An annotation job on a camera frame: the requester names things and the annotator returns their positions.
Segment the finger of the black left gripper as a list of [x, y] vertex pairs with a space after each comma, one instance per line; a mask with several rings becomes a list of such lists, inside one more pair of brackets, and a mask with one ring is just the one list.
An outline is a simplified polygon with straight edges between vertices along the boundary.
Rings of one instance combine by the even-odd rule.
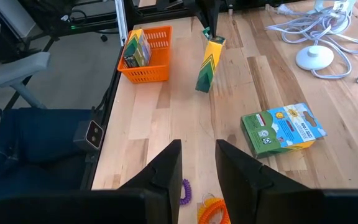
[[225, 8], [225, 0], [209, 0], [208, 1], [208, 22], [211, 35], [216, 36], [218, 15], [221, 8]]
[[204, 28], [209, 27], [209, 0], [196, 0], [196, 16]]

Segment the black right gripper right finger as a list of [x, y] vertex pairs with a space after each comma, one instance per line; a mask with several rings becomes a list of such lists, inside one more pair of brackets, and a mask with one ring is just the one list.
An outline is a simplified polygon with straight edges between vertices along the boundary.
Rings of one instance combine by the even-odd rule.
[[308, 188], [229, 142], [216, 141], [216, 169], [231, 223], [303, 223]]

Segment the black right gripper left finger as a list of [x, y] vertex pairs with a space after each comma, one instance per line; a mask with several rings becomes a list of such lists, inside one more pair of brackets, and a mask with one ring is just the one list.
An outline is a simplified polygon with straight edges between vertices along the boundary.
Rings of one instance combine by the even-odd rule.
[[177, 223], [182, 189], [181, 141], [173, 140], [119, 187], [119, 223]]

